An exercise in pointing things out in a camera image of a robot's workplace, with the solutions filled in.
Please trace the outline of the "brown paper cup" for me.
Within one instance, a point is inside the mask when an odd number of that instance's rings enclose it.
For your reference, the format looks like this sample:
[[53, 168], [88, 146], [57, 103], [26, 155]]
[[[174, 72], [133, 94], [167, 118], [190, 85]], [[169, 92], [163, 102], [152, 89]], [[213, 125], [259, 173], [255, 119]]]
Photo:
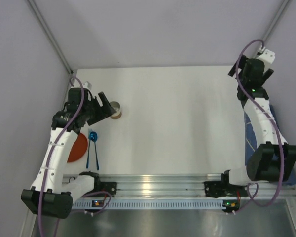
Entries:
[[121, 105], [118, 102], [116, 102], [116, 101], [110, 102], [110, 105], [115, 110], [115, 113], [111, 116], [111, 119], [119, 119], [119, 118], [121, 118], [121, 116], [122, 116]]

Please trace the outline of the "red plate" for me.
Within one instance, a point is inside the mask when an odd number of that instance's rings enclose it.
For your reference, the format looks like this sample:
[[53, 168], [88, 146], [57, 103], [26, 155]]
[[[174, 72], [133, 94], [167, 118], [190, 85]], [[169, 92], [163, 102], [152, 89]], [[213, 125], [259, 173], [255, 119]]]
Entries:
[[67, 163], [76, 162], [81, 159], [87, 151], [88, 141], [84, 134], [80, 133], [70, 151]]

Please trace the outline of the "blue fish placemat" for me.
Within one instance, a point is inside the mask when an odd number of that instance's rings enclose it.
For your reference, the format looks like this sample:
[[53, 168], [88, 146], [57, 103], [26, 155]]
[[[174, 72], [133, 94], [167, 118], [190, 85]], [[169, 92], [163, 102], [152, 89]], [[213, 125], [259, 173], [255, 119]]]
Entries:
[[[251, 181], [277, 182], [280, 176], [280, 152], [274, 127], [266, 116], [263, 116], [263, 128], [254, 115], [245, 112], [246, 124], [246, 167]], [[281, 137], [284, 153], [283, 183], [296, 184], [296, 174], [293, 170], [296, 161], [296, 146], [289, 145]]]

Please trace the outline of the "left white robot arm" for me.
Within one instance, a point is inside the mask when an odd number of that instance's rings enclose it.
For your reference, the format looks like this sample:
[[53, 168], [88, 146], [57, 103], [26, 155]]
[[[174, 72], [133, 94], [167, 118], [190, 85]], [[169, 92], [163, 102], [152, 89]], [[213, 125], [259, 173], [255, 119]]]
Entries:
[[81, 129], [98, 123], [114, 114], [105, 94], [93, 97], [87, 89], [71, 88], [64, 109], [52, 119], [50, 140], [42, 166], [29, 189], [21, 193], [21, 200], [36, 215], [65, 219], [72, 205], [89, 192], [101, 190], [98, 173], [85, 171], [63, 185], [65, 167]]

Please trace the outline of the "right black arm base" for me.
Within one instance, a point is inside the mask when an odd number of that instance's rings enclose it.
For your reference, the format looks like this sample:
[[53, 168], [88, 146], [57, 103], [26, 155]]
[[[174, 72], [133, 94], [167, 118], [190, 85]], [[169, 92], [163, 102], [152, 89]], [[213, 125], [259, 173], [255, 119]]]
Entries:
[[220, 197], [247, 197], [247, 191], [244, 186], [224, 184], [221, 181], [204, 182], [205, 196], [210, 198]]

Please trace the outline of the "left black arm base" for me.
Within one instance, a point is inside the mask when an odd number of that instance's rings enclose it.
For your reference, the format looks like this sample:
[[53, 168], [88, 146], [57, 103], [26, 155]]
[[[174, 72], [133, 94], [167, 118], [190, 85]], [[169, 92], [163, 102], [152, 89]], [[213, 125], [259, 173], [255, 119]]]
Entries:
[[117, 182], [102, 182], [100, 181], [95, 185], [95, 192], [106, 191], [110, 193], [112, 196], [116, 195], [117, 192]]

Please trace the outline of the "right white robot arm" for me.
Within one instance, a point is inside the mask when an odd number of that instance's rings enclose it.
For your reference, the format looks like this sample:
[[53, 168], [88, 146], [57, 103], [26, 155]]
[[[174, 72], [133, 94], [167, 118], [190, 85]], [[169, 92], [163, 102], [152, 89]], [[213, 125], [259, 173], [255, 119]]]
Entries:
[[281, 134], [263, 87], [274, 72], [266, 67], [273, 60], [273, 57], [248, 58], [241, 55], [228, 73], [238, 82], [237, 99], [249, 124], [246, 138], [252, 142], [253, 150], [247, 154], [243, 168], [227, 170], [221, 175], [225, 185], [236, 187], [254, 182], [278, 181], [285, 185], [296, 183], [293, 171], [296, 146], [290, 145]]

